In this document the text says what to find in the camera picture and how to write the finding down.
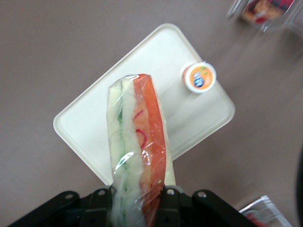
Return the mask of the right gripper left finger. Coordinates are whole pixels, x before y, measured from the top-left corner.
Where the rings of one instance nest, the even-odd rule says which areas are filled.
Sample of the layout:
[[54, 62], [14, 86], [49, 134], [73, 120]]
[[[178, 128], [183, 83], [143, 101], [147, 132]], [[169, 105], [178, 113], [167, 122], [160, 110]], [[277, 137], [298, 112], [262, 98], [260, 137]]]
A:
[[62, 192], [10, 224], [11, 227], [110, 227], [112, 193], [101, 188], [80, 198]]

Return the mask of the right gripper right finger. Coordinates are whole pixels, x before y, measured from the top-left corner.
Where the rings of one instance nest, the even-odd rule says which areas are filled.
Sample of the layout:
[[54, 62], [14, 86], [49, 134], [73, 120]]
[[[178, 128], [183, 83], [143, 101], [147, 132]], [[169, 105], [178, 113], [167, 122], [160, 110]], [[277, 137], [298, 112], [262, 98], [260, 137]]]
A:
[[178, 186], [165, 186], [156, 212], [155, 227], [255, 227], [252, 221], [210, 190], [192, 196]]

